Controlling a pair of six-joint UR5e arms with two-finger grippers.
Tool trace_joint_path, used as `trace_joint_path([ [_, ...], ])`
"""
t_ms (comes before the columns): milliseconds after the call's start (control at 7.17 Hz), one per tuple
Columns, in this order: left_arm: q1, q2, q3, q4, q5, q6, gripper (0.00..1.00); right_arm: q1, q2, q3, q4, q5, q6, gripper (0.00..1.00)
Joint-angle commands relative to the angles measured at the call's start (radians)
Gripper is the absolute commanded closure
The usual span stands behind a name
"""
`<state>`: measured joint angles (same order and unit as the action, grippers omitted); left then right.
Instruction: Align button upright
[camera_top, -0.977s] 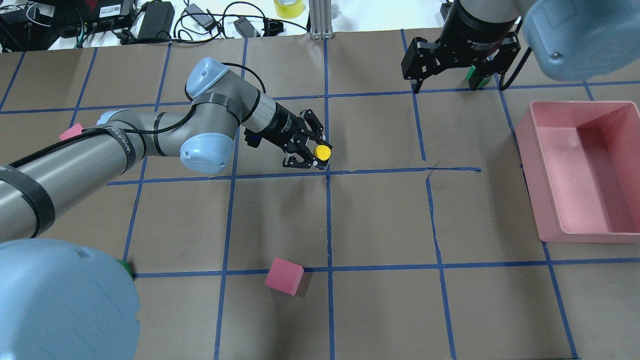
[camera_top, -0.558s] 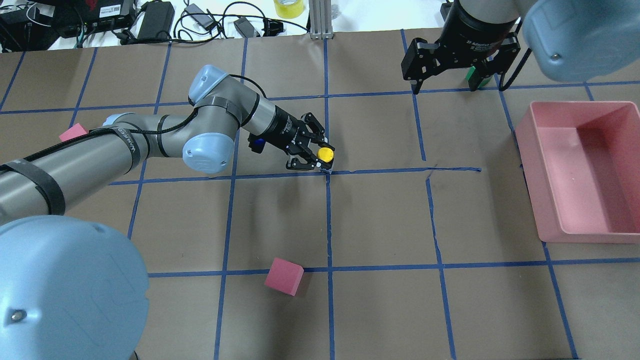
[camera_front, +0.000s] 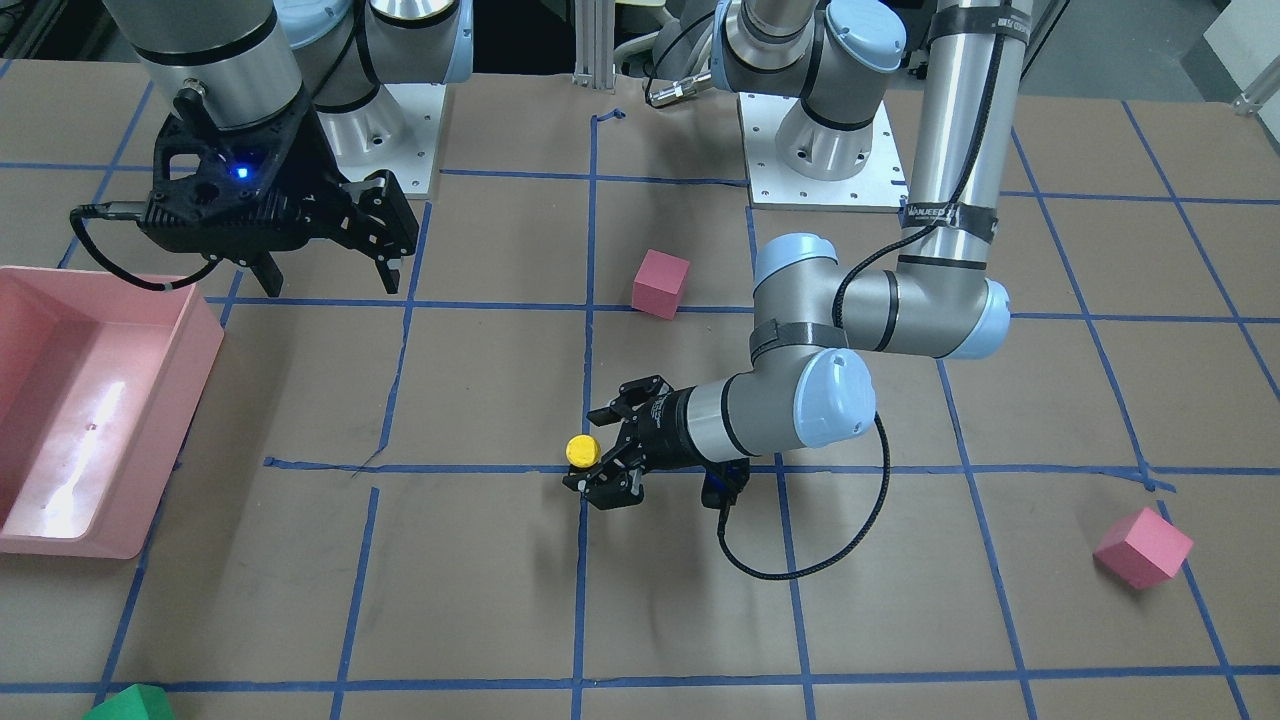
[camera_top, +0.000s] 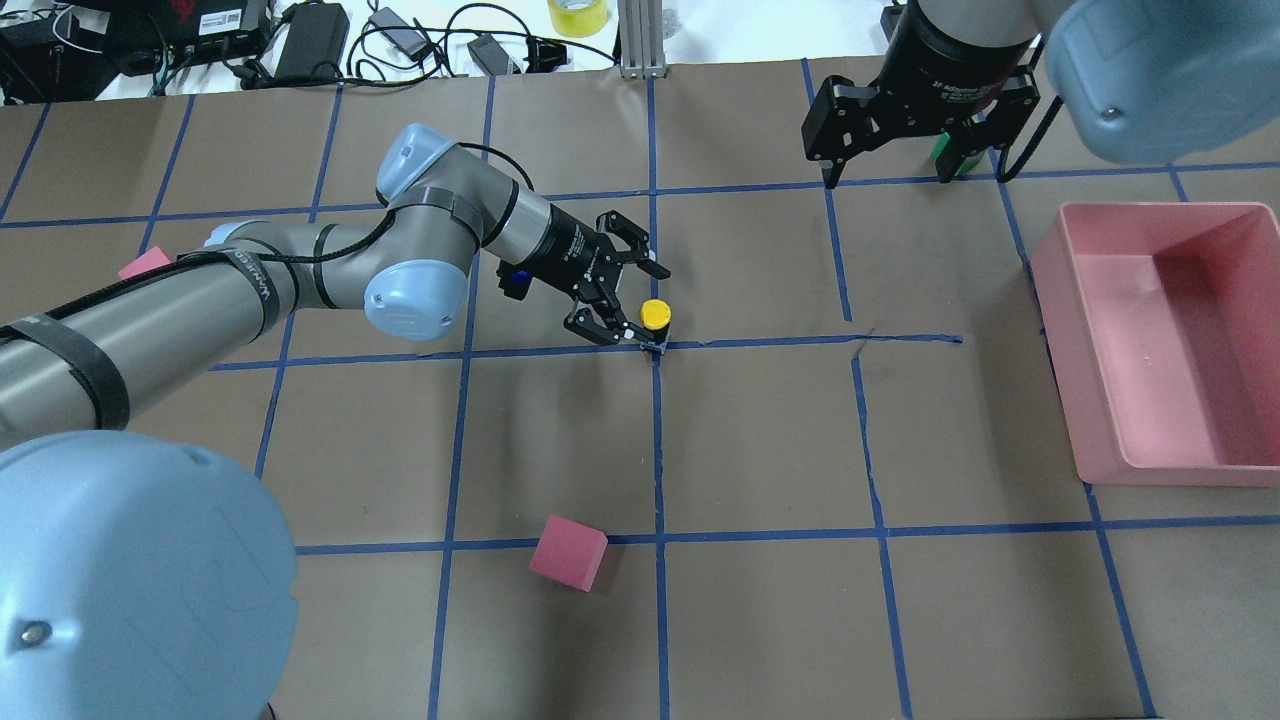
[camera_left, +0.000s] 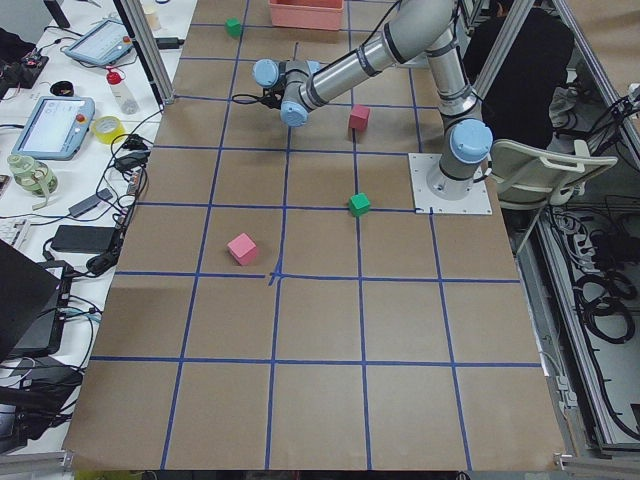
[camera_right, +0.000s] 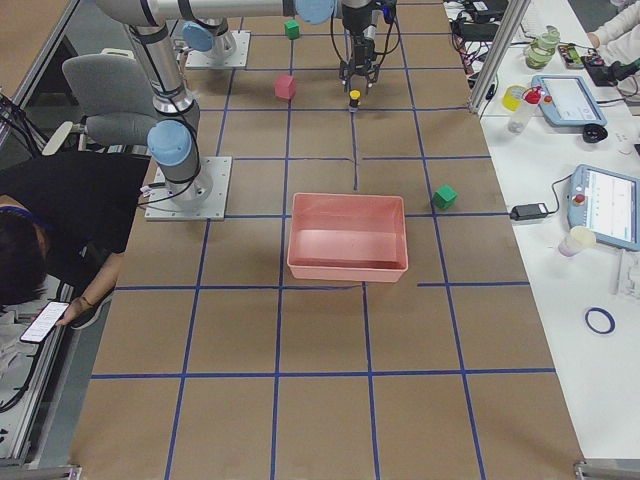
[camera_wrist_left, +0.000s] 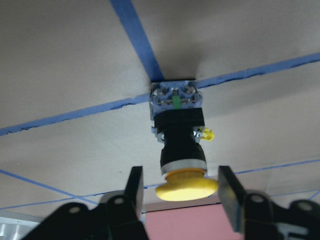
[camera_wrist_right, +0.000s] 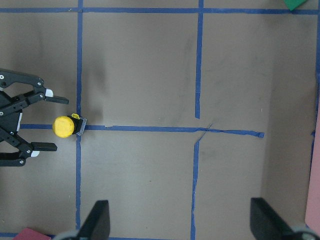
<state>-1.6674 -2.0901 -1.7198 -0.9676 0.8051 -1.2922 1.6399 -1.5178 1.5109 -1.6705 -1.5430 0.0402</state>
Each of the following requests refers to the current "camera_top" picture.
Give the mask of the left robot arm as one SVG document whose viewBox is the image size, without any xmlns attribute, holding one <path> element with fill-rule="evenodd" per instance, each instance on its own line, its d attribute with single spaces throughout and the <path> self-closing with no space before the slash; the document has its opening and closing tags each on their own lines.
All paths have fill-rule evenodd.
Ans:
<svg viewBox="0 0 1280 720">
<path fill-rule="evenodd" d="M 422 124 L 390 142 L 365 223 L 252 218 L 3 325 L 3 716 L 265 719 L 300 624 L 294 536 L 218 429 L 224 361 L 301 313 L 413 343 L 452 334 L 476 260 L 568 300 L 591 345 L 663 345 L 648 231 L 584 220 L 497 152 Z"/>
</svg>

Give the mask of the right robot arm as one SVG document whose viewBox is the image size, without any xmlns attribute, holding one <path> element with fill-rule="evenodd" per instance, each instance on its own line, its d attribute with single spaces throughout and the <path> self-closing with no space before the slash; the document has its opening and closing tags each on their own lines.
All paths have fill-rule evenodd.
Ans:
<svg viewBox="0 0 1280 720">
<path fill-rule="evenodd" d="M 1059 113 L 1115 164 L 1165 164 L 1242 138 L 1277 117 L 1275 1 L 901 1 L 868 85 L 829 76 L 801 124 L 803 151 L 833 188 L 845 165 L 899 138 L 934 137 L 941 183 L 989 150 L 997 178 L 1041 104 L 1034 152 Z"/>
</svg>

